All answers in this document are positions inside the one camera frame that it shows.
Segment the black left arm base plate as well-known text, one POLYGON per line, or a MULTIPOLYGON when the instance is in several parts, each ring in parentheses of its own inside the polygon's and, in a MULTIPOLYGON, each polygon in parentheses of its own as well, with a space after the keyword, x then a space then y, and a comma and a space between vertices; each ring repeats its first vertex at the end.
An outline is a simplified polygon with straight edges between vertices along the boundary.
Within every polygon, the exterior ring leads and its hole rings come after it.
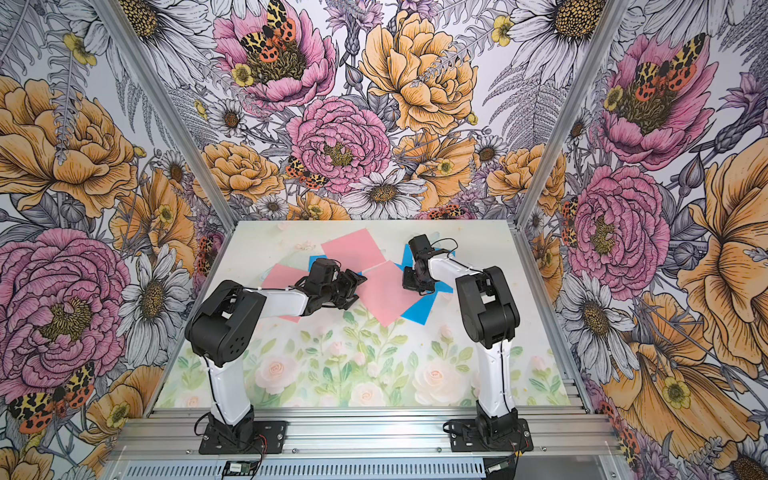
POLYGON ((198 448, 201 455, 280 454, 286 439, 286 421, 245 420, 229 426, 218 420, 206 426, 198 448))

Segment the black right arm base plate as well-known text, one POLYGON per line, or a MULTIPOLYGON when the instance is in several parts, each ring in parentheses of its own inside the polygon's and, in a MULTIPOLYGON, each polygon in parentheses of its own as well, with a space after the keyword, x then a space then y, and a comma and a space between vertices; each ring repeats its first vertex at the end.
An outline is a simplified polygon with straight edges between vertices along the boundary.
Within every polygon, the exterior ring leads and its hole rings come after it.
POLYGON ((452 452, 526 453, 534 448, 528 424, 520 420, 514 427, 499 429, 496 421, 482 417, 451 419, 443 424, 452 452))

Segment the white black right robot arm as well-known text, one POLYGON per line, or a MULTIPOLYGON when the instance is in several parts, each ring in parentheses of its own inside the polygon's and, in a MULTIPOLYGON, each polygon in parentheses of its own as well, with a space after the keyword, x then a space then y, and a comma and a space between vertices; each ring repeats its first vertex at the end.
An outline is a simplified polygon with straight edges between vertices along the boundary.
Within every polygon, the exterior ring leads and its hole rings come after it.
POLYGON ((411 238, 408 247, 412 261, 404 267, 403 288, 425 295, 434 292, 439 282, 451 286, 465 333, 477 347, 478 434, 485 442, 512 434, 519 426, 510 373, 512 341, 520 326, 520 314, 503 270, 466 265, 452 251, 437 248, 425 235, 411 238))

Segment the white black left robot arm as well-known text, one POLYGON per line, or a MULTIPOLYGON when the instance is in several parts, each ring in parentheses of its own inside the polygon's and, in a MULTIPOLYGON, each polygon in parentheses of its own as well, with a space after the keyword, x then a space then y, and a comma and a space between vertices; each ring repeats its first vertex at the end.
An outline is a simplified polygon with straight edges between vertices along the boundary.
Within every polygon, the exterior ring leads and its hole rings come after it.
POLYGON ((243 361, 256 326, 264 318, 307 317, 323 308, 348 310, 367 278, 333 259, 313 262, 308 274, 283 288, 246 287, 222 281, 185 327, 185 338, 202 358, 212 394, 210 439, 244 450, 258 438, 247 396, 243 361))

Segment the pink paper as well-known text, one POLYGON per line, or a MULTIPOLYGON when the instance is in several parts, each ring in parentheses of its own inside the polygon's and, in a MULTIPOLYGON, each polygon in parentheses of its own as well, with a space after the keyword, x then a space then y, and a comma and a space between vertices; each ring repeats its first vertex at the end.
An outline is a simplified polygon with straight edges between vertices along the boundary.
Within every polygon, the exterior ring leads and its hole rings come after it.
POLYGON ((267 300, 261 312, 265 318, 279 317, 298 323, 307 306, 307 297, 292 287, 306 271, 284 265, 275 265, 261 285, 260 293, 267 300))
POLYGON ((345 269, 362 273, 386 262, 368 229, 360 229, 321 244, 327 258, 345 269))
POLYGON ((422 297, 402 287, 403 271, 391 261, 364 273, 367 280, 358 288, 359 300, 382 326, 389 326, 422 297))

